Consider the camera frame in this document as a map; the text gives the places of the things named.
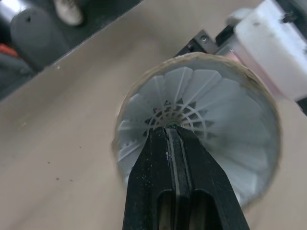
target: beige board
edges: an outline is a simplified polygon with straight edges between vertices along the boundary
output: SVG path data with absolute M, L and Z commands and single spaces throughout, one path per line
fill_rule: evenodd
M 247 0 L 145 0 L 0 103 L 0 229 L 120 230 L 125 188 L 111 151 L 116 114 L 137 78 L 201 28 L 212 36 Z M 251 229 L 305 229 L 307 119 L 277 102 L 283 153 L 246 211 Z

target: white plastic part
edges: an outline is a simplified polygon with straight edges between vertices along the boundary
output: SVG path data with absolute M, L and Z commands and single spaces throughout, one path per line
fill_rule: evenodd
M 260 66 L 265 73 L 260 77 L 270 78 L 283 95 L 297 101 L 307 96 L 307 43 L 293 23 L 281 22 L 284 14 L 274 0 L 265 0 L 236 26 L 235 34 L 255 63 L 241 61 Z
M 126 103 L 118 118 L 119 169 L 127 183 L 149 131 L 182 126 L 225 170 L 244 206 L 264 191 L 275 169 L 276 117 L 265 98 L 229 68 L 184 65 L 149 78 Z
M 232 12 L 226 19 L 226 24 L 230 26 L 237 25 L 240 21 L 246 18 L 251 12 L 252 8 L 240 8 Z

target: circular hole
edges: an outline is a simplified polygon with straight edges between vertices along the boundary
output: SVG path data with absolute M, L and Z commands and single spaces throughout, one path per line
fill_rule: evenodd
M 26 17 L 26 18 L 25 18 L 25 22 L 26 22 L 26 23 L 30 23 L 30 22 L 31 22 L 31 17 L 30 17 L 30 16 Z

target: shoe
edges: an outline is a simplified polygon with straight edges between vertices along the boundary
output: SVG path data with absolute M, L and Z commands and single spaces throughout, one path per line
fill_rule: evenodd
M 58 17 L 66 24 L 77 26 L 83 22 L 83 14 L 74 0 L 53 0 Z

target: orange object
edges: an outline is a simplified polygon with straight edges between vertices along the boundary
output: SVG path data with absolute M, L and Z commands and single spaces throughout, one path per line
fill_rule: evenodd
M 10 55 L 14 58 L 20 58 L 18 53 L 16 52 L 16 50 L 14 50 L 13 48 L 11 48 L 11 47 L 9 47 L 5 44 L 0 44 L 0 52 L 7 54 L 7 55 Z

